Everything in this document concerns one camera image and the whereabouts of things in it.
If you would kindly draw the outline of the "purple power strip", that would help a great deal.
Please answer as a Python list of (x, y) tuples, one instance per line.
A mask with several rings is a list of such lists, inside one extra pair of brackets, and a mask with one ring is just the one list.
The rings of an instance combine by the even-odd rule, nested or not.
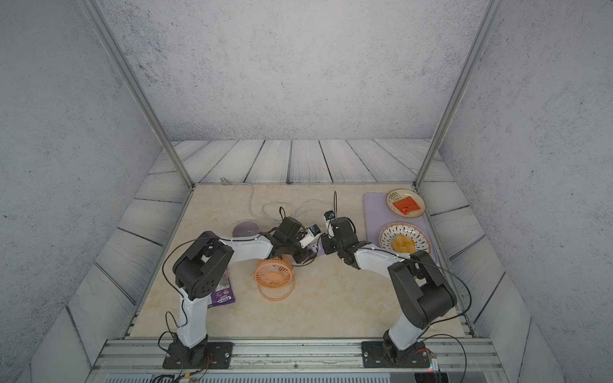
[(316, 253), (315, 253), (316, 257), (320, 257), (326, 254), (321, 241), (317, 243), (315, 250), (316, 250)]

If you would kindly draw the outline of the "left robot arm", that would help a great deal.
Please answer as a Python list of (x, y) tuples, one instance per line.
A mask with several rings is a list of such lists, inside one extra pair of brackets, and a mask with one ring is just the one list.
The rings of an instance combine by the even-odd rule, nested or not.
[(305, 227), (298, 220), (285, 217), (271, 231), (253, 236), (224, 238), (205, 231), (190, 241), (190, 247), (172, 266), (180, 295), (181, 324), (172, 332), (172, 343), (166, 350), (167, 357), (176, 359), (171, 365), (204, 357), (208, 343), (208, 297), (230, 264), (248, 260), (282, 261), (285, 255), (301, 262), (314, 254), (310, 246), (316, 245), (320, 236), (318, 226)]

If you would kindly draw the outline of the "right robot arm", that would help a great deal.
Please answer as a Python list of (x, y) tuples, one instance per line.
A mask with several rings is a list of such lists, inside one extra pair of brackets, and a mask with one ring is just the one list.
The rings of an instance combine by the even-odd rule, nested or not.
[(394, 288), (402, 314), (383, 335), (386, 357), (398, 363), (417, 353), (422, 348), (418, 339), (458, 303), (445, 271), (428, 252), (402, 257), (359, 240), (347, 217), (329, 217), (326, 225), (327, 234), (322, 239), (325, 253), (335, 252), (347, 265), (389, 279)]

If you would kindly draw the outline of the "orange desk fan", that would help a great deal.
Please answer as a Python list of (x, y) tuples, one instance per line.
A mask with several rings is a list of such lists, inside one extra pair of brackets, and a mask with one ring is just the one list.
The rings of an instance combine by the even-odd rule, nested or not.
[[(290, 255), (259, 260), (253, 277), (260, 295), (269, 302), (281, 302), (289, 298), (295, 290), (295, 271)], [(289, 290), (283, 296), (271, 297), (264, 293), (265, 290), (278, 290), (286, 287)]]

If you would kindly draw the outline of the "lavender placemat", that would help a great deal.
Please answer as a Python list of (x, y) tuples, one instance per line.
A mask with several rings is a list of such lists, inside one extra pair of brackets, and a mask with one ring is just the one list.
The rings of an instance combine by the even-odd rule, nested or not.
[(395, 215), (388, 207), (387, 194), (380, 192), (366, 193), (363, 197), (363, 207), (367, 241), (390, 252), (397, 252), (394, 240), (404, 236), (413, 242), (410, 250), (427, 252), (437, 266), (441, 265), (433, 244), (434, 237), (424, 215), (418, 218)]

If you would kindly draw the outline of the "yellow food piece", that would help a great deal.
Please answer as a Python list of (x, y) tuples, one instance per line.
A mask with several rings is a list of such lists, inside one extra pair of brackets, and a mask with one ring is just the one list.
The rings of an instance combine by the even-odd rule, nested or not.
[(402, 254), (413, 254), (417, 251), (416, 243), (403, 234), (396, 235), (391, 242), (393, 250)]

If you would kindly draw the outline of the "large patterned plate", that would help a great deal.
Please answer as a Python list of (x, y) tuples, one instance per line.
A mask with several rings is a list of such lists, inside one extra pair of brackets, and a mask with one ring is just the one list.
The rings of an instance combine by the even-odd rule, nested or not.
[(416, 226), (408, 223), (390, 223), (379, 234), (380, 247), (408, 256), (419, 251), (432, 253), (429, 237)]

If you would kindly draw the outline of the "red food piece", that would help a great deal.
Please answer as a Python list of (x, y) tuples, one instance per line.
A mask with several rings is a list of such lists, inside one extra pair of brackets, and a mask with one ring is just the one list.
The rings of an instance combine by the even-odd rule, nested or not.
[(421, 205), (411, 196), (393, 202), (394, 207), (403, 215), (413, 214), (421, 210)]

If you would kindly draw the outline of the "small patterned plate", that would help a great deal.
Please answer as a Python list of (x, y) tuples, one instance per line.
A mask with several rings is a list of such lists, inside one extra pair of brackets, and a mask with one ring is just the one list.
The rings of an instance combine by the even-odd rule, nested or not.
[(395, 189), (386, 196), (386, 205), (396, 216), (406, 219), (416, 219), (426, 212), (426, 203), (415, 191)]

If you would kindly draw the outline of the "purple snack packet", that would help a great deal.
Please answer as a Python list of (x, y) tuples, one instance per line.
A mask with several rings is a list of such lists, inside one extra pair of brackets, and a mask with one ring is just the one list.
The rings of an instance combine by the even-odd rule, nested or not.
[(231, 288), (229, 272), (225, 271), (214, 292), (208, 297), (208, 307), (225, 306), (235, 301), (236, 298)]

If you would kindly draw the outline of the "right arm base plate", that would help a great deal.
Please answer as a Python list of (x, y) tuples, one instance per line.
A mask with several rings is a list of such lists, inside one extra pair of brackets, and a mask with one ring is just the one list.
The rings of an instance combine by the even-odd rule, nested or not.
[(416, 342), (400, 350), (394, 343), (366, 341), (361, 343), (362, 365), (367, 369), (406, 368), (431, 369), (432, 360), (424, 342)]

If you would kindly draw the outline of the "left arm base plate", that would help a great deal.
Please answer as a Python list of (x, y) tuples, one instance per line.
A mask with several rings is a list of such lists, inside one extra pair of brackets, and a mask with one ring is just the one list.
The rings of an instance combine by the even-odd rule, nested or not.
[(203, 342), (189, 349), (179, 340), (169, 345), (162, 363), (165, 370), (227, 370), (230, 367), (232, 342)]

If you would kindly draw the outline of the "aluminium front rail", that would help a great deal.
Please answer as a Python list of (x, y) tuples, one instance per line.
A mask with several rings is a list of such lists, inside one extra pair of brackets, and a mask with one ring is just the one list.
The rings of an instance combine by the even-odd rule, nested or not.
[(324, 382), (432, 381), (506, 382), (488, 338), (437, 335), (405, 362), (390, 363), (371, 339), (216, 339), (209, 362), (163, 369), (164, 347), (151, 338), (108, 341), (88, 382)]

